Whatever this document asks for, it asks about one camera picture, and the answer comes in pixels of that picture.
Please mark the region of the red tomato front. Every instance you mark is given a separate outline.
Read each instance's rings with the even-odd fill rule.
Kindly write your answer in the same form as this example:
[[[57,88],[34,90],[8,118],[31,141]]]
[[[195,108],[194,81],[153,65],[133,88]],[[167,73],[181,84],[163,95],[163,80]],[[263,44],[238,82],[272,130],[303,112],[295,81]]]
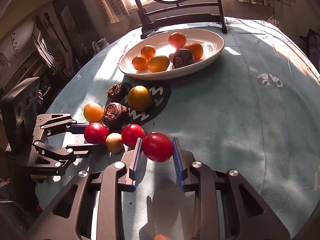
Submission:
[[[150,160],[162,163],[171,158],[174,147],[166,135],[151,133],[143,139],[142,150]]]

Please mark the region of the large mandarin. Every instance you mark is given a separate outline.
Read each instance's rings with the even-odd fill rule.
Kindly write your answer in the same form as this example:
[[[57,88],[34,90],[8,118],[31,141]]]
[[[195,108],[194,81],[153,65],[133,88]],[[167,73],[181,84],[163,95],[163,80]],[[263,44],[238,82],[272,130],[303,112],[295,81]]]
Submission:
[[[199,61],[203,56],[203,46],[197,42],[186,43],[183,48],[192,53],[195,61]]]

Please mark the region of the dark wrinkled fruit back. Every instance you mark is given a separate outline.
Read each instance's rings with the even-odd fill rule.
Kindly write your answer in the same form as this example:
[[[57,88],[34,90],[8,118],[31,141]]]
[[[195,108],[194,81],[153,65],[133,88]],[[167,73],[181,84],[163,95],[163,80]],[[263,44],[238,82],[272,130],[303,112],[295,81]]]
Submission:
[[[118,102],[125,98],[127,88],[122,83],[115,83],[106,93],[109,102]]]

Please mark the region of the dark passion fruit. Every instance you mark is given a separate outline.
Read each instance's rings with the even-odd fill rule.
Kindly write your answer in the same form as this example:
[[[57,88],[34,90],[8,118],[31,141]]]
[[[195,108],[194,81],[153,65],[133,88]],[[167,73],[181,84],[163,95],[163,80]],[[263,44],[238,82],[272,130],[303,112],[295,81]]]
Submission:
[[[194,56],[189,49],[178,49],[172,56],[172,64],[175,69],[191,65],[194,62]]]

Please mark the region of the dark wrinkled fruit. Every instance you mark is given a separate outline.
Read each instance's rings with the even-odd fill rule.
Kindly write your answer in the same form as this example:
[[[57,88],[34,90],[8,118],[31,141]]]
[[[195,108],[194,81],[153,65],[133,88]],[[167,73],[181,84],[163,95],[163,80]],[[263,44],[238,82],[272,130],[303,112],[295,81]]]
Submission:
[[[121,127],[129,117],[129,110],[126,106],[118,102],[111,102],[103,112],[103,124],[109,129]]]
[[[118,102],[125,98],[127,88],[122,83],[115,83],[106,93],[109,102]]]

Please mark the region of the round painted screen stand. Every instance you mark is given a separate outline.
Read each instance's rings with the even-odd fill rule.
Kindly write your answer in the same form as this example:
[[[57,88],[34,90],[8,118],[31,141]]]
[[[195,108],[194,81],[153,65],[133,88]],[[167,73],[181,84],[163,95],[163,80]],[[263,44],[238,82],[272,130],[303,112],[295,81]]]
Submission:
[[[163,9],[158,9],[154,11],[146,11],[141,3],[141,0],[135,0],[137,5],[137,12],[142,24],[142,34],[141,39],[145,39],[151,34],[155,33],[158,29],[167,27],[170,25],[184,24],[184,23],[202,23],[202,22],[213,22],[219,23],[221,25],[222,32],[227,33],[227,26],[225,23],[225,18],[223,15],[223,7],[221,0],[216,2],[206,2],[206,3],[189,3],[184,4],[188,0],[152,0],[161,4],[168,4],[169,6]],[[211,14],[209,12],[197,12],[194,14],[183,14],[175,15],[170,17],[158,18],[154,21],[150,20],[150,16],[162,14],[165,12],[190,9],[190,8],[200,8],[200,7],[217,7],[219,10],[218,14]]]

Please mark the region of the large orange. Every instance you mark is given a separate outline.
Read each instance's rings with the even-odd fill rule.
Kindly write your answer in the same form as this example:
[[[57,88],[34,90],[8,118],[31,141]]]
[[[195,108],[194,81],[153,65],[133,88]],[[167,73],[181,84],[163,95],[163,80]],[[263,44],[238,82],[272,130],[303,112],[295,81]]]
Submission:
[[[179,32],[174,32],[168,37],[168,44],[170,44],[175,49],[182,48],[187,42],[184,34]]]

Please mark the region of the left checkered curtain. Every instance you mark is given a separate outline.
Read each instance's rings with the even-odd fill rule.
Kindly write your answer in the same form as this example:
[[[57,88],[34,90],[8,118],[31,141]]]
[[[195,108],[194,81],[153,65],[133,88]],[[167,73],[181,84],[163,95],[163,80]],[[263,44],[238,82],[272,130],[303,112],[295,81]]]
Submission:
[[[130,16],[125,0],[95,0],[95,3],[106,27]]]

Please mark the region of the black patterned coaster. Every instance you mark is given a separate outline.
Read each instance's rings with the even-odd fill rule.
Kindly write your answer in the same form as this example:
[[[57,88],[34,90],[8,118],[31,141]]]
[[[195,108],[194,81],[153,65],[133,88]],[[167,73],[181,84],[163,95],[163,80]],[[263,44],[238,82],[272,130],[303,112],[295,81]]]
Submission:
[[[164,81],[151,81],[143,86],[146,87],[152,95],[151,105],[144,111],[135,111],[131,109],[128,104],[127,95],[129,91],[133,88],[128,82],[119,82],[122,83],[127,88],[127,94],[125,98],[121,101],[121,104],[126,106],[129,110],[129,117],[126,122],[123,124],[138,124],[140,126],[150,122],[152,119],[157,117],[167,106],[167,103],[171,97],[172,89],[171,86]],[[105,107],[111,102],[107,98]]]

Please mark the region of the small tan fruit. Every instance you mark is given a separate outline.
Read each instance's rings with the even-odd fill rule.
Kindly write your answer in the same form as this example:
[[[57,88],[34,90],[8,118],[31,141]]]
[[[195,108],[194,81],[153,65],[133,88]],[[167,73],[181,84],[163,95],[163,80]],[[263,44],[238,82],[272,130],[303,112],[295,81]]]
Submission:
[[[117,154],[123,148],[123,142],[121,139],[121,134],[111,133],[106,138],[106,147],[107,149],[114,154]]]

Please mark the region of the yellow orange left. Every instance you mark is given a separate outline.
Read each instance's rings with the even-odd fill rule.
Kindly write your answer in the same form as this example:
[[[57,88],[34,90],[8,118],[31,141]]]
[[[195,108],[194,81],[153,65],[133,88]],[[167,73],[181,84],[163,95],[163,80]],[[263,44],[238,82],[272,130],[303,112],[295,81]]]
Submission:
[[[89,103],[84,107],[84,117],[89,123],[100,122],[103,116],[103,109],[97,103]]]

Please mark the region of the yellow-green round fruit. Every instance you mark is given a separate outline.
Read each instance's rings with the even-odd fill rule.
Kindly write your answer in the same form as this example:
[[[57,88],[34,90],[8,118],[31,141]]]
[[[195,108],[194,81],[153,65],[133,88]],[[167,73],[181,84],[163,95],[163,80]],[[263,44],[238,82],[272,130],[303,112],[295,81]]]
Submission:
[[[128,95],[128,104],[135,111],[144,111],[152,103],[152,95],[149,90],[141,85],[133,87]]]

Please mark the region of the red tomato back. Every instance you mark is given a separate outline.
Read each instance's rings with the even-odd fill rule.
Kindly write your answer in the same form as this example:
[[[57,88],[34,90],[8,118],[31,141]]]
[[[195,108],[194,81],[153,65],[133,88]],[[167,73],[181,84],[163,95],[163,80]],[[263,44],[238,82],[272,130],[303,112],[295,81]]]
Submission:
[[[121,140],[129,148],[135,148],[137,139],[144,137],[145,131],[137,124],[129,124],[121,132]]]

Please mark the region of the orange small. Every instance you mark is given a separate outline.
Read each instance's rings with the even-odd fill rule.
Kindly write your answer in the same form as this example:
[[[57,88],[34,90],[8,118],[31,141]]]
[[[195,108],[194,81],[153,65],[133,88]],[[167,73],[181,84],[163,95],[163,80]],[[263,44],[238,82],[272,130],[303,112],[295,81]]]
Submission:
[[[152,45],[146,45],[140,50],[140,54],[148,60],[156,55],[156,48]]]

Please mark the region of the red tomato far left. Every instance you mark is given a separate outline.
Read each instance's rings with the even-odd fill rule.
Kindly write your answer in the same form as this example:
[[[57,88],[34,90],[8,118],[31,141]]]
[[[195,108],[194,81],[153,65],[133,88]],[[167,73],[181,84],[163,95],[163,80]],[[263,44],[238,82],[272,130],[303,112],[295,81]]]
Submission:
[[[84,139],[90,144],[105,145],[106,138],[110,131],[108,127],[101,123],[93,122],[89,124],[84,130]]]

